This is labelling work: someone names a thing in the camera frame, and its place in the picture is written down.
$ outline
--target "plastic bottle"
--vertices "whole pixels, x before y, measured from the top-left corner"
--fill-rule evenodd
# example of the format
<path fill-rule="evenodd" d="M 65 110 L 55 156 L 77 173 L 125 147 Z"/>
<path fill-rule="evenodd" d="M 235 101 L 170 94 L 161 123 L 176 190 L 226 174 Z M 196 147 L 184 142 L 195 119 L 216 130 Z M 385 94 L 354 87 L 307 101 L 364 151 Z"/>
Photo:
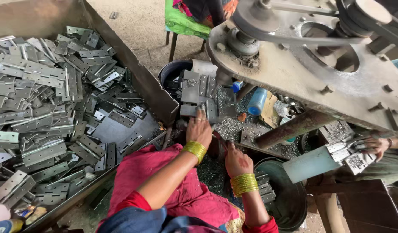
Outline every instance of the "plastic bottle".
<path fill-rule="evenodd" d="M 258 87 L 253 93 L 251 101 L 248 104 L 248 113 L 254 116 L 259 116 L 264 109 L 264 104 L 266 100 L 266 95 L 268 91 L 264 88 Z"/>
<path fill-rule="evenodd" d="M 233 93 L 237 93 L 241 87 L 243 86 L 243 81 L 236 80 L 232 83 L 231 89 L 233 89 Z"/>

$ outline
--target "green cloth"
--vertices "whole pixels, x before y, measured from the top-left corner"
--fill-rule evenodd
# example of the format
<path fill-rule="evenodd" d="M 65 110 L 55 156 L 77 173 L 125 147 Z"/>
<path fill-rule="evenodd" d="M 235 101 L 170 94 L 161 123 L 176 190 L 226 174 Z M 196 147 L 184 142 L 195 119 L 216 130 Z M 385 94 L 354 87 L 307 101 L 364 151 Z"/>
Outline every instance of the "green cloth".
<path fill-rule="evenodd" d="M 172 32 L 198 36 L 205 40 L 209 37 L 211 31 L 210 27 L 196 23 L 192 17 L 188 17 L 179 9 L 173 8 L 173 0 L 166 0 L 165 24 Z"/>

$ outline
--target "pile of metal hinges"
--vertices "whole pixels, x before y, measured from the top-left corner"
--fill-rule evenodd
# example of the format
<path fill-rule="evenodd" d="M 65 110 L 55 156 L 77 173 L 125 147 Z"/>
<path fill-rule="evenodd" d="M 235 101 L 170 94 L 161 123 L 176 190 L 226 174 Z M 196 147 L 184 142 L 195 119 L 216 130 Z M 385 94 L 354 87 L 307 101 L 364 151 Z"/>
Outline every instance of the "pile of metal hinges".
<path fill-rule="evenodd" d="M 130 71 L 116 66 L 116 52 L 97 32 L 67 26 L 55 42 L 0 38 L 0 203 L 7 209 L 61 204 L 153 137 L 133 126 L 137 119 L 157 127 Z M 132 130 L 118 148 L 92 136 L 111 121 L 119 125 L 101 134 Z"/>

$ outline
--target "yellow bangle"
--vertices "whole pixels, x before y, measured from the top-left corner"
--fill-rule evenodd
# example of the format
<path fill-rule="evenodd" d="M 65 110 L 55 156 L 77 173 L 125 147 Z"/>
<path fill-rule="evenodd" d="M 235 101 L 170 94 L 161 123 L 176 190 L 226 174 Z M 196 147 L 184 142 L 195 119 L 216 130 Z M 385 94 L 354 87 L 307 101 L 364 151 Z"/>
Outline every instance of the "yellow bangle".
<path fill-rule="evenodd" d="M 233 195 L 241 197 L 242 193 L 259 190 L 255 174 L 242 174 L 230 179 Z"/>
<path fill-rule="evenodd" d="M 189 141 L 186 143 L 186 146 L 183 147 L 181 151 L 188 151 L 196 156 L 198 158 L 198 163 L 196 165 L 199 165 L 203 157 L 205 157 L 206 154 L 206 148 L 204 145 L 200 144 L 197 141 Z"/>

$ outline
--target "orange object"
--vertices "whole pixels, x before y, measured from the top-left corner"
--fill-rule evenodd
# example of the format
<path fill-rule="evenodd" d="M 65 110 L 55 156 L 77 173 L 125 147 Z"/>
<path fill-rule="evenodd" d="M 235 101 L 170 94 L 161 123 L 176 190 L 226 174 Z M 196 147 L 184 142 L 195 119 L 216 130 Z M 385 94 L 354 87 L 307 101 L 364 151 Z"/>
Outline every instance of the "orange object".
<path fill-rule="evenodd" d="M 242 113 L 238 116 L 238 121 L 244 122 L 246 118 L 247 118 L 247 115 L 245 113 Z"/>

